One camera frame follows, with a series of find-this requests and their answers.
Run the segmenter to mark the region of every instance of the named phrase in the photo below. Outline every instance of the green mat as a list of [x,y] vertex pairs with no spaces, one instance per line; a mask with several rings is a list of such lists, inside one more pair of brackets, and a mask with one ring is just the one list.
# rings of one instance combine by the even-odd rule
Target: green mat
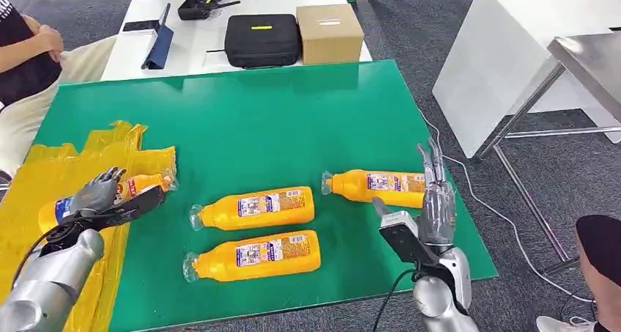
[[[395,62],[63,86],[36,142],[80,148],[90,130],[118,119],[149,126],[144,148],[177,147],[180,187],[130,228],[110,331],[381,295],[409,267],[378,233],[372,205],[320,191],[324,170],[422,171],[415,146],[429,133]],[[236,232],[190,228],[187,212],[194,203],[295,185],[313,189],[316,217],[308,224]],[[183,279],[188,251],[298,229],[319,236],[322,263],[312,273],[230,283]],[[459,196],[455,241],[473,279],[497,275]],[[398,286],[411,288],[408,279]]]

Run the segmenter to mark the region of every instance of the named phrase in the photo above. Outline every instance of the silver robotic arm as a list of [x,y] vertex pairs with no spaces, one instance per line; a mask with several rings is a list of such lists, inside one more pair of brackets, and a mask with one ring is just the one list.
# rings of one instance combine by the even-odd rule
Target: silver robotic arm
[[0,306],[0,332],[62,331],[86,279],[102,258],[99,231],[141,217],[166,200],[160,186],[114,203],[124,170],[112,168],[72,199],[71,216],[46,232],[19,265],[11,293]]
[[414,301],[427,331],[478,332],[468,315],[472,302],[468,259],[453,244],[455,195],[445,177],[441,150],[433,139],[428,143],[433,155],[417,146],[426,185],[420,217],[415,221],[407,211],[391,212],[374,198],[382,218],[379,232],[401,261],[417,266],[412,276]]

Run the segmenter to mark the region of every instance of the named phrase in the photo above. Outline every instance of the floor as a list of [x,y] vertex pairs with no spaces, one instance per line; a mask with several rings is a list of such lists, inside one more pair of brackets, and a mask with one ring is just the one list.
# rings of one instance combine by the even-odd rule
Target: floor
[[[130,0],[11,0],[23,13],[56,27],[67,47],[115,34]],[[495,156],[481,163],[466,161],[450,132],[431,88],[472,0],[358,0],[358,18],[375,59],[394,59],[416,104],[442,131],[444,151],[465,162],[475,193],[511,218],[537,268],[558,262],[535,219]],[[530,115],[521,129],[591,126],[580,111]],[[605,136],[583,135],[522,139],[502,144],[532,197],[554,227],[571,256],[575,220],[587,214],[619,218],[617,195],[621,170],[619,147]],[[548,315],[567,320],[579,315],[592,320],[590,305],[567,301],[557,289],[537,278],[520,254],[511,228],[468,194],[464,173],[449,164],[466,205],[499,269],[498,278],[473,283],[471,314],[481,331],[535,331],[535,318]],[[579,271],[555,280],[590,298]],[[266,317],[217,322],[170,331],[369,331],[381,299],[364,300]],[[409,295],[393,297],[379,331],[424,331]]]

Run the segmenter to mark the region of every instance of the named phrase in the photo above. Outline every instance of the stainless steel table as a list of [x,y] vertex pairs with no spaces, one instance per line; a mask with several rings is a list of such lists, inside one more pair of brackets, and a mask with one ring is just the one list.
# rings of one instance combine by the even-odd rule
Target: stainless steel table
[[557,60],[556,67],[494,136],[492,141],[477,153],[476,157],[483,159],[492,150],[498,155],[502,165],[511,176],[524,201],[561,259],[560,265],[555,265],[546,271],[552,274],[558,272],[559,269],[575,265],[576,261],[570,259],[561,246],[548,221],[543,217],[511,163],[502,152],[499,143],[503,139],[621,131],[621,127],[593,127],[509,133],[566,70],[572,73],[616,120],[621,121],[621,32],[556,37],[548,46],[548,51]]

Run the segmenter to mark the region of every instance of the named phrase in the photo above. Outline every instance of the bottle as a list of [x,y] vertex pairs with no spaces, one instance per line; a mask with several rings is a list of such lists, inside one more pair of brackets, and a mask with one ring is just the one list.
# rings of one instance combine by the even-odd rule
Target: bottle
[[[138,175],[130,177],[124,182],[119,182],[119,189],[116,191],[114,204],[129,199],[152,185],[160,185],[164,191],[174,188],[173,179],[170,176],[153,174],[150,176]],[[73,196],[69,196],[44,205],[39,211],[39,227],[41,230],[47,232],[54,228],[60,220],[71,215],[69,208],[72,201]]]
[[388,205],[423,207],[425,175],[352,169],[343,174],[324,171],[321,193],[336,193],[355,202],[371,202],[377,196]]
[[189,253],[183,276],[188,282],[199,278],[228,282],[311,272],[320,265],[317,234],[306,230],[227,242],[200,255]]
[[284,224],[303,224],[315,218],[313,192],[309,187],[291,187],[225,196],[217,202],[190,209],[190,224],[196,231],[217,227],[225,231]]

